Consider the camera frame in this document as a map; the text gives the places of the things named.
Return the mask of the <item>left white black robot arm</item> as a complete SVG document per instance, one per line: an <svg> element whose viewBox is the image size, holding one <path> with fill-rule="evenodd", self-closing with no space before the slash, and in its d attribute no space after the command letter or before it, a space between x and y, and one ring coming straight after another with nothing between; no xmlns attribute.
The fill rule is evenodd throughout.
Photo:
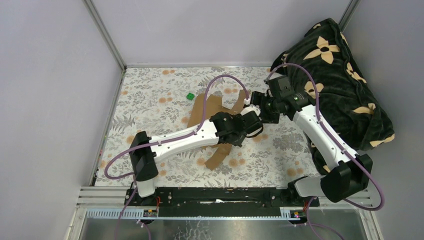
<svg viewBox="0 0 424 240"><path fill-rule="evenodd" d="M260 110L247 107L238 114L218 112L201 124L170 134L148 137L136 135L129 155L134 170L136 199L144 206L155 200L156 164L173 155L204 146L231 144L240 147L244 139L262 129Z"/></svg>

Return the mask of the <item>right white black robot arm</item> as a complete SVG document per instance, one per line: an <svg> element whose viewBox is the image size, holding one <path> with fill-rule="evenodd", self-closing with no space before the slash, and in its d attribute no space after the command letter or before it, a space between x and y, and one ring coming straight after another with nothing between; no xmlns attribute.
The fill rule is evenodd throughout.
<svg viewBox="0 0 424 240"><path fill-rule="evenodd" d="M320 113L316 100L307 92L295 92L286 76L266 81L265 93L251 93L249 105L260 110L263 124L277 124L281 115L287 116L307 135L323 157L329 173L301 177L288 184L287 201L301 205L307 197L324 195L333 203L365 190L373 166L367 155L359 155L332 129Z"/></svg>

